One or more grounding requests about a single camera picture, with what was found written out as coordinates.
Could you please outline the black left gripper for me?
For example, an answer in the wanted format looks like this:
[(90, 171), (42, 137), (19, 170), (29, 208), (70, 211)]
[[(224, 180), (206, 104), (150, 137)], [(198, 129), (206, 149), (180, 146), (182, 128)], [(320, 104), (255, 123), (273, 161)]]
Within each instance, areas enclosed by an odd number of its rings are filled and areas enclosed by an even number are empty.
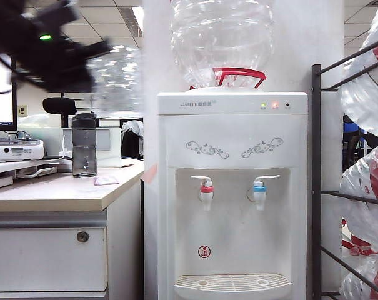
[(94, 78), (88, 60), (108, 54), (107, 40), (83, 45), (70, 39), (26, 43), (12, 57), (40, 88), (48, 92), (90, 93)]

